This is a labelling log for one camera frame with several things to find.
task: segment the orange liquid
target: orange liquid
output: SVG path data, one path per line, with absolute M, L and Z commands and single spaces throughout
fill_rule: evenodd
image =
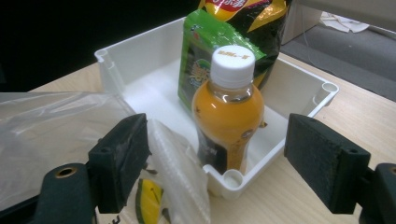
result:
M 225 103 L 208 89 L 206 82 L 192 100 L 198 128 L 226 149 L 227 170 L 244 172 L 248 141 L 262 122 L 264 102 L 260 91 L 253 88 L 253 95 L 245 101 Z

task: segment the red label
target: red label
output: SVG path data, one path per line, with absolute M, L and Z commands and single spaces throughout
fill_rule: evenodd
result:
M 211 3 L 230 12 L 238 11 L 247 1 L 248 0 L 206 0 L 207 3 Z

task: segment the green snack bag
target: green snack bag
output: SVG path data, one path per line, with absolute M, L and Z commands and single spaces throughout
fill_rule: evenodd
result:
M 212 53 L 226 45 L 250 49 L 257 61 L 265 56 L 229 23 L 219 21 L 201 9 L 187 16 L 184 21 L 177 94 L 189 110 L 195 91 L 209 78 Z

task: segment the yellow object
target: yellow object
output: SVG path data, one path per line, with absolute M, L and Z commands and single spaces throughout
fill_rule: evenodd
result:
M 259 4 L 262 0 L 201 0 L 198 8 L 205 7 L 207 13 L 220 21 L 228 21 L 243 7 Z M 285 0 L 273 0 L 251 23 L 248 32 L 253 31 L 265 24 L 275 21 L 286 14 L 288 7 Z
M 251 23 L 248 32 L 253 31 L 265 24 L 275 21 L 286 14 L 288 8 L 284 0 L 273 0 L 270 6 L 266 7 L 262 13 Z
M 153 181 L 139 180 L 139 188 L 136 193 L 136 215 L 139 223 L 158 223 L 162 197 L 163 190 Z

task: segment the dark background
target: dark background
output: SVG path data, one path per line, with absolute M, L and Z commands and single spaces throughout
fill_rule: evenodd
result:
M 8 1 L 0 5 L 0 91 L 29 91 L 96 62 L 93 53 L 187 16 L 198 0 Z

